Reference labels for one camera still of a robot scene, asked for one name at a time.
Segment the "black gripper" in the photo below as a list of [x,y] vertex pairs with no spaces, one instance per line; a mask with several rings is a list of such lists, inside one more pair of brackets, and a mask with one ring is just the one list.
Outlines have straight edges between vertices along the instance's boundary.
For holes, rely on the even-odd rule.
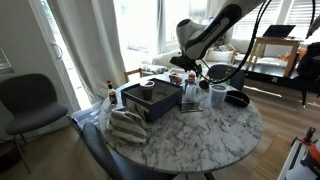
[[189,59],[185,56],[172,57],[170,63],[183,68],[185,71],[194,71],[196,74],[200,74],[202,72],[200,64],[196,64],[195,60]]

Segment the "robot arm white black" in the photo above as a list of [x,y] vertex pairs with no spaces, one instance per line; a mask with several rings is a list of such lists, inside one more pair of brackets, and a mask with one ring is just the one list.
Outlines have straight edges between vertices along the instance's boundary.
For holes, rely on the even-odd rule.
[[208,48],[234,24],[254,10],[265,0],[225,0],[208,25],[184,19],[176,26],[180,56],[172,57],[170,63],[185,71],[199,71],[197,60],[201,60]]

